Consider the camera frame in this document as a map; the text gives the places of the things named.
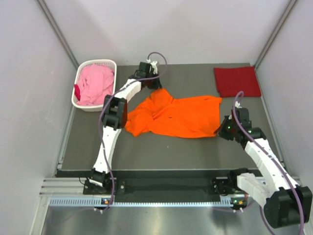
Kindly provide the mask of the orange t shirt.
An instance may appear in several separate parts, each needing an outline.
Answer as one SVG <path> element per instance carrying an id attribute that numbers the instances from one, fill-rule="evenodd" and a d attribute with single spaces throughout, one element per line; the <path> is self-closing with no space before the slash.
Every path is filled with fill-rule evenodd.
<path id="1" fill-rule="evenodd" d="M 214 137 L 221 102 L 222 98 L 210 95 L 173 98 L 159 89 L 128 113 L 125 129 L 134 137 L 148 132 L 186 139 Z"/>

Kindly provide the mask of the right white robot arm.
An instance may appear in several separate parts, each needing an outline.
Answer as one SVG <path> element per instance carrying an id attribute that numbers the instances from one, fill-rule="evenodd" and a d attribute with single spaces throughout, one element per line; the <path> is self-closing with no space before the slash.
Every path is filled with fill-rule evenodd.
<path id="1" fill-rule="evenodd" d="M 264 178 L 261 182 L 247 168 L 232 170 L 227 176 L 229 190 L 235 194 L 242 191 L 249 194 L 259 204 L 272 228 L 295 224 L 303 228 L 310 219 L 313 194 L 286 172 L 264 132 L 252 127 L 248 109 L 234 107 L 215 133 L 239 143 Z"/>

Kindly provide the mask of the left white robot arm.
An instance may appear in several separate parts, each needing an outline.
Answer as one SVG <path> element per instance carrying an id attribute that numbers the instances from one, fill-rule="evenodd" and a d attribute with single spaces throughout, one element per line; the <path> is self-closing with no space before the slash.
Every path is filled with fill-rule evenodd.
<path id="1" fill-rule="evenodd" d="M 125 85 L 113 95 L 107 95 L 100 116 L 101 147 L 96 162 L 86 179 L 83 194 L 113 195 L 114 177 L 112 157 L 121 130 L 128 118 L 128 102 L 143 88 L 157 90 L 162 87 L 159 80 L 158 62 L 148 59 L 141 62 Z"/>

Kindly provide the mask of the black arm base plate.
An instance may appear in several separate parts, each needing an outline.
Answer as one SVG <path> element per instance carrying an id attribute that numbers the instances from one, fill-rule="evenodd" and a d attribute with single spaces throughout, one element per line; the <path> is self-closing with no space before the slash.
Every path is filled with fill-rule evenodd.
<path id="1" fill-rule="evenodd" d="M 179 195 L 188 192 L 202 193 L 204 195 L 222 195 L 242 193 L 243 191 L 231 181 L 229 177 L 196 177 L 196 178 L 121 178 L 114 182 L 107 180 L 103 187 L 85 181 L 83 194 L 105 195 L 113 193 L 115 196 L 126 196 L 135 193 L 146 196 L 147 193 L 164 194 L 175 193 Z"/>

